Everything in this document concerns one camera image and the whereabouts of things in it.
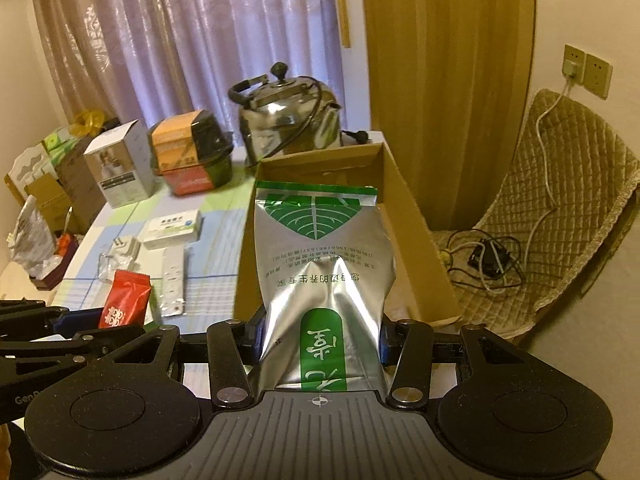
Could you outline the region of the person left hand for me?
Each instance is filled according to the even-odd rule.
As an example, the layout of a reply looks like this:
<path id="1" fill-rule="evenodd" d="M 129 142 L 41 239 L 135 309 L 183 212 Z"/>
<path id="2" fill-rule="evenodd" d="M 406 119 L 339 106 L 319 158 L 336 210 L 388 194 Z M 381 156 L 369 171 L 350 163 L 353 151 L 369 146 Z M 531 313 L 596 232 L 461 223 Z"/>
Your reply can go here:
<path id="1" fill-rule="evenodd" d="M 0 426 L 0 464 L 2 474 L 7 474 L 11 468 L 11 435 L 7 424 Z"/>

